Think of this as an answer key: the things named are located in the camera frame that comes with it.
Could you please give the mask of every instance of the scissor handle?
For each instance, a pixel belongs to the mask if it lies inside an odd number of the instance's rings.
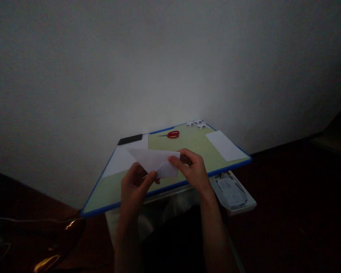
[[[179,137],[179,131],[172,131],[172,132],[169,132],[168,135],[167,135],[168,138],[177,138]]]

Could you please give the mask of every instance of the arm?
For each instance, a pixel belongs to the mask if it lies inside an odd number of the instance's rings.
[[[145,195],[157,177],[157,173],[152,171],[143,178],[146,174],[136,162],[121,181],[121,207],[114,247],[116,273],[141,270],[138,216]]]
[[[207,272],[235,272],[236,262],[203,158],[188,149],[179,152],[181,160],[170,157],[169,161],[183,173],[200,195],[203,254]]]

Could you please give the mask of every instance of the light green mat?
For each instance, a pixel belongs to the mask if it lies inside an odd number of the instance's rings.
[[[178,138],[159,137],[159,135],[166,135],[171,131],[179,131]],[[203,128],[186,125],[179,125],[171,130],[163,131],[156,134],[148,135],[148,148],[151,150],[165,150],[165,151],[177,151],[182,148],[187,148],[197,154],[202,155],[203,161],[208,173],[216,171],[246,160],[250,157],[245,154],[245,158],[233,161],[225,161],[221,154],[216,150],[212,143],[205,136],[208,133],[214,132],[212,128]],[[93,191],[90,199],[85,205],[82,214],[92,212],[113,204],[120,202],[121,200],[121,179],[125,176],[127,171],[123,171],[111,176],[103,177],[97,183],[95,190]],[[155,191],[175,183],[186,180],[181,172],[178,172],[177,177],[162,178],[160,184],[153,183],[148,192]]]

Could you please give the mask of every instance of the white wall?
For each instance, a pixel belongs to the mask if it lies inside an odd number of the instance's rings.
[[[341,109],[341,1],[133,2],[0,0],[1,173],[81,208],[122,137],[200,117],[254,153]]]

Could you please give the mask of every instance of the hand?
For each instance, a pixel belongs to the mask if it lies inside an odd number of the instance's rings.
[[[183,173],[198,193],[213,192],[202,156],[188,149],[181,149],[179,152],[181,153],[181,160],[171,156],[168,159],[169,162]]]
[[[156,171],[146,175],[144,168],[135,162],[121,180],[120,219],[126,222],[136,220],[149,187],[154,181],[159,184],[159,179],[156,180],[158,175]]]

